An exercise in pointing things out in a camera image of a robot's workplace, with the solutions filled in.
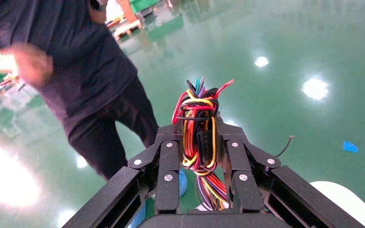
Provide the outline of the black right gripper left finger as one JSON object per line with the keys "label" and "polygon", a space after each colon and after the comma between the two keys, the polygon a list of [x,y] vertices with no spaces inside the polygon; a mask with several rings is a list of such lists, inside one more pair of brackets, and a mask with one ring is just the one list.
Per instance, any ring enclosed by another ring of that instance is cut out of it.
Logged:
{"label": "black right gripper left finger", "polygon": [[144,196],[155,194],[156,214],[175,214],[179,207],[180,140],[182,131],[176,124],[158,129],[155,143],[128,161],[138,170],[147,188]]}

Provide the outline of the person's right hand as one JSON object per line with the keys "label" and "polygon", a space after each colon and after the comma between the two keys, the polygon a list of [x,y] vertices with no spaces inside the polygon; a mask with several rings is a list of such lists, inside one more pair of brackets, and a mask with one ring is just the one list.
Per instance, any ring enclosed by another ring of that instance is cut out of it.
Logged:
{"label": "person's right hand", "polygon": [[10,48],[19,76],[29,85],[45,86],[54,72],[53,57],[31,44],[17,44]]}

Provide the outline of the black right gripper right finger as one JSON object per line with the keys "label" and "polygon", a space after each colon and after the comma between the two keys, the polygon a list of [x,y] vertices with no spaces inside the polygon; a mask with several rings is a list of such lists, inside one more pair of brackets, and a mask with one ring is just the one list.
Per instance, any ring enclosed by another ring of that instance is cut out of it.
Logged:
{"label": "black right gripper right finger", "polygon": [[225,123],[220,113],[215,120],[229,208],[235,213],[261,212],[265,205],[255,175],[280,167],[281,161],[251,144],[243,129]]}

